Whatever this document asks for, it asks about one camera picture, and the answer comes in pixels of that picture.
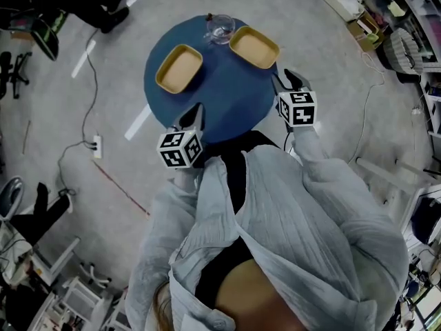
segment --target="concrete floor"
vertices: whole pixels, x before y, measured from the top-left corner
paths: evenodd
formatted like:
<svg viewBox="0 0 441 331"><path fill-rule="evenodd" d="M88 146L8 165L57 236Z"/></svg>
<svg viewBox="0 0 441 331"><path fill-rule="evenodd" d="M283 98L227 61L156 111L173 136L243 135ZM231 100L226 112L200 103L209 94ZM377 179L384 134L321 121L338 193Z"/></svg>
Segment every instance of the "concrete floor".
<svg viewBox="0 0 441 331"><path fill-rule="evenodd" d="M279 70L290 68L311 81L318 95L318 134L328 152L345 161L352 157L362 130L368 90L382 81L363 63L344 21L323 0L138 0L127 21L111 34L98 33L94 38L91 59L98 72L99 94L85 130L89 139L96 133L103 136L99 165L147 211L161 183L172 173L164 169L156 154L156 142L164 128L153 115L131 141L124 137L146 105L145 61L172 26L208 12L238 17L280 46ZM31 84L21 88L19 100L12 99L12 91L1 100L6 176L23 177L23 207L33 203L39 181L53 192L60 188L57 160L64 147L81 139L81 122L94 93L93 74L87 62L76 78L71 74L92 32L90 26L70 16L59 33L58 60L50 61L35 47L26 68ZM1 50L24 47L24 42L1 35ZM390 71L384 77L385 85L372 90L367 104L359 153L390 170L396 158L417 168L427 167L432 153L427 120L424 114L411 115L419 93L415 86L399 83ZM257 128L283 145L285 126L274 110ZM391 216L399 222L408 198L356 164L351 166L369 184L378 202L393 202ZM68 185L78 191L74 213L62 217L40 246L54 256L78 235L78 256L95 262L114 279L115 286L127 285L147 224L146 214L96 168L86 148L67 153L63 172ZM412 174L398 174L414 180Z"/></svg>

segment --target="rectangular tray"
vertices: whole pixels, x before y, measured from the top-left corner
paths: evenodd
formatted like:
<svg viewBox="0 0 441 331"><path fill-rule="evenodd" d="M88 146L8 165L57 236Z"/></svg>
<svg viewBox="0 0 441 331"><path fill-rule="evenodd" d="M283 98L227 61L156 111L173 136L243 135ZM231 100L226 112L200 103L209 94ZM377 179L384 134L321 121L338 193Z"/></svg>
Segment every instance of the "rectangular tray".
<svg viewBox="0 0 441 331"><path fill-rule="evenodd" d="M229 41L229 47L237 55L261 69L272 67L280 54L277 44L249 26L237 30Z"/></svg>
<svg viewBox="0 0 441 331"><path fill-rule="evenodd" d="M202 60L200 52L179 44L167 55L156 72L156 83L167 92L182 92L201 68Z"/></svg>

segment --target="shirt button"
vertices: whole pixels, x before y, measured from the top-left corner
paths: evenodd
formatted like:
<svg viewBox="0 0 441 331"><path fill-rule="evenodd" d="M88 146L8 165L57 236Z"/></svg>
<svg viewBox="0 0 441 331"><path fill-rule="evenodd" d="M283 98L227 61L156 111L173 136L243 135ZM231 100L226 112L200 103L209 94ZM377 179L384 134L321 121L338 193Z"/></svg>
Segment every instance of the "shirt button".
<svg viewBox="0 0 441 331"><path fill-rule="evenodd" d="M226 326L226 322L223 320L217 320L213 324L215 330L223 330Z"/></svg>

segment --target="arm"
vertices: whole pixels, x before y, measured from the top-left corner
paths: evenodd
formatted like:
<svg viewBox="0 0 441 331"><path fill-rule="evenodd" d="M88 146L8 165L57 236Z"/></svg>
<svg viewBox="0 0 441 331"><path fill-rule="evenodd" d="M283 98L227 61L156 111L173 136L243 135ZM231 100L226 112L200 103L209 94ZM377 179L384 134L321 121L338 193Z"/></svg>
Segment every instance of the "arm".
<svg viewBox="0 0 441 331"><path fill-rule="evenodd" d="M408 268L407 248L398 227L344 161L327 157L313 128L294 128L294 135L306 189L340 227L352 248L379 265L398 296Z"/></svg>
<svg viewBox="0 0 441 331"><path fill-rule="evenodd" d="M178 171L152 203L151 222L130 277L126 312L134 331L144 331L156 288L168 279L170 255L194 225L197 194L194 175Z"/></svg>

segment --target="light blue button-up shirt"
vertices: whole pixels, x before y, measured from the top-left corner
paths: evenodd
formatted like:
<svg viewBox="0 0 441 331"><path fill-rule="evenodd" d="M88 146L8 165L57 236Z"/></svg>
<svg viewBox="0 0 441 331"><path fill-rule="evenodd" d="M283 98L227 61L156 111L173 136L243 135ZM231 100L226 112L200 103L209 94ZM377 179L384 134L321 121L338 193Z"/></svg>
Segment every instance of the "light blue button-up shirt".
<svg viewBox="0 0 441 331"><path fill-rule="evenodd" d="M221 158L207 162L198 192L167 182L130 279L134 331L156 329L152 298L167 279L175 330L235 330L194 292L201 270L239 237L308 330L384 327L407 276L404 239L349 166L327 158L313 128L295 135L302 165L273 146L243 152L246 197L236 215Z"/></svg>

